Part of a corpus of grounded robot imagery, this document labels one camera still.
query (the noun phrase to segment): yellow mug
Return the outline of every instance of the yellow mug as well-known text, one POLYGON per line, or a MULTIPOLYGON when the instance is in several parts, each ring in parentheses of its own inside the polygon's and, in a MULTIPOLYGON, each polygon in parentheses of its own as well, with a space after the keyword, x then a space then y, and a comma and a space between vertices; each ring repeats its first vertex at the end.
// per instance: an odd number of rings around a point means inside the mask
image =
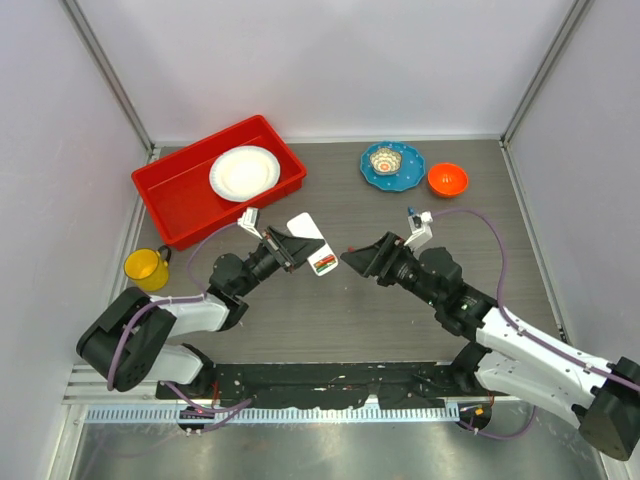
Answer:
POLYGON ((142 290, 160 290, 169 281, 169 260, 171 249, 166 245, 158 250, 141 248, 127 257, 124 273, 142 290))

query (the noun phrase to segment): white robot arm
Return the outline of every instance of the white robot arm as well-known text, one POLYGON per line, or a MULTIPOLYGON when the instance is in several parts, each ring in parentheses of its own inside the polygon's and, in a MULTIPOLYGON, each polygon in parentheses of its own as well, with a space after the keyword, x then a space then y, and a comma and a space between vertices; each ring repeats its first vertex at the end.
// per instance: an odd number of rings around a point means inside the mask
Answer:
MULTIPOLYGON (((193 346, 169 346, 166 340, 232 328, 249 308, 245 295, 281 268, 293 272, 325 245, 324 239, 295 237, 272 227, 260 233, 258 218, 258 210, 249 208, 238 220, 240 227, 259 240, 256 251, 246 260, 231 253, 218 257, 206 293, 171 298, 128 288, 82 335, 76 346, 78 355, 121 392, 151 380, 177 383, 191 398, 208 394, 213 362, 193 346), (130 334, 123 334, 127 329, 130 334)), ((173 394, 159 384, 156 396, 171 398, 173 394)))
POLYGON ((499 304, 500 295, 496 300, 465 283, 445 248, 416 258, 414 250, 432 236, 431 220, 429 212, 409 209, 406 242, 387 232, 341 259, 381 286, 397 283, 418 296, 443 328, 470 341, 452 365, 463 390, 479 385, 517 396, 566 420, 603 453, 627 460, 640 439, 640 366, 625 357, 610 363, 527 324, 499 304))

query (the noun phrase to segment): blue plate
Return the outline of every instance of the blue plate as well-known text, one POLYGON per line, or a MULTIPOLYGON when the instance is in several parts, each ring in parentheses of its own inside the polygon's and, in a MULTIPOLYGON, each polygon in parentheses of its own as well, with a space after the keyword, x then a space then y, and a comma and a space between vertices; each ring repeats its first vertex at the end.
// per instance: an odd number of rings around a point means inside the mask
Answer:
POLYGON ((380 142, 371 145, 360 157, 360 171, 371 185, 385 192, 404 192, 417 186, 426 173, 424 157, 413 147, 402 142, 380 142), (400 170, 391 175, 379 175, 371 166, 371 154, 381 147, 395 150, 402 155, 400 170))

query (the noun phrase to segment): mug handle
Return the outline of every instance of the mug handle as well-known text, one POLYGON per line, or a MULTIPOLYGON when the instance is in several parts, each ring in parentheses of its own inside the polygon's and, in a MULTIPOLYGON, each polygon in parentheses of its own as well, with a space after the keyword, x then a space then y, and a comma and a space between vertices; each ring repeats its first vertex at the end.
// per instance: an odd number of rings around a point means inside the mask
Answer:
POLYGON ((160 258, 162 258, 165 263, 169 265, 169 262, 171 261, 171 249, 167 245, 162 245, 160 248, 158 248, 158 254, 160 255, 160 258), (162 258, 162 252, 167 252, 166 258, 162 258))

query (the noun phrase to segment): white card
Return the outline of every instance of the white card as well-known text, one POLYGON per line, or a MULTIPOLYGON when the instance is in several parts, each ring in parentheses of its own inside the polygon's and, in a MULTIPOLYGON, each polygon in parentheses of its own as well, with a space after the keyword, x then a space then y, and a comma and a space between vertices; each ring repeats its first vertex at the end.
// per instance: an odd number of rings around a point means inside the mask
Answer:
MULTIPOLYGON (((311 215, 306 212, 289 220, 287 228, 296 237, 322 238, 326 242, 311 215)), ((322 276, 338 266, 338 257, 333 253, 329 244, 325 243, 320 250, 307 259, 307 262, 316 275, 322 276)))

